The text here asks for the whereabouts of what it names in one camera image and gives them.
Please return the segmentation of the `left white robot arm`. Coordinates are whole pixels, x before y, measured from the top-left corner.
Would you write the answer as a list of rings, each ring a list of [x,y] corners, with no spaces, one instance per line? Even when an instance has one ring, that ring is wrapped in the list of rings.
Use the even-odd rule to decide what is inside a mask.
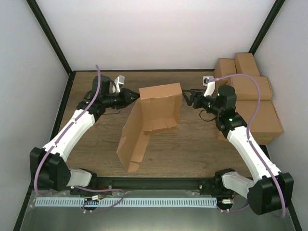
[[[87,194],[98,190],[95,174],[85,169],[69,169],[66,162],[74,146],[105,113],[107,108],[120,110],[135,102],[140,94],[124,88],[124,76],[115,80],[97,75],[92,89],[80,101],[62,130],[42,148],[30,152],[31,179],[35,191],[39,185],[62,191],[79,186]]]

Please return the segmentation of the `brown cardboard box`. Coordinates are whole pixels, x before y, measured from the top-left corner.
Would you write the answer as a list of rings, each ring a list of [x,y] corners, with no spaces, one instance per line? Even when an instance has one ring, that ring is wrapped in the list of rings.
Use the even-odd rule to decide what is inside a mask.
[[[180,83],[139,89],[136,100],[122,129],[117,155],[124,169],[130,173],[139,168],[150,136],[177,130],[182,105]]]

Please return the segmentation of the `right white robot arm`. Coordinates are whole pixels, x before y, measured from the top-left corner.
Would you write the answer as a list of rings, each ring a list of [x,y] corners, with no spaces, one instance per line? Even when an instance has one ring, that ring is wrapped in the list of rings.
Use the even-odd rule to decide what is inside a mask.
[[[183,90],[182,94],[188,106],[203,108],[215,116],[216,127],[238,151],[251,173],[249,179],[232,169],[218,171],[215,191],[220,194],[228,190],[236,192],[247,199],[257,215],[280,209],[284,217],[291,202],[294,180],[290,173],[282,173],[254,140],[246,121],[236,112],[235,89],[221,86],[216,97],[196,90]]]

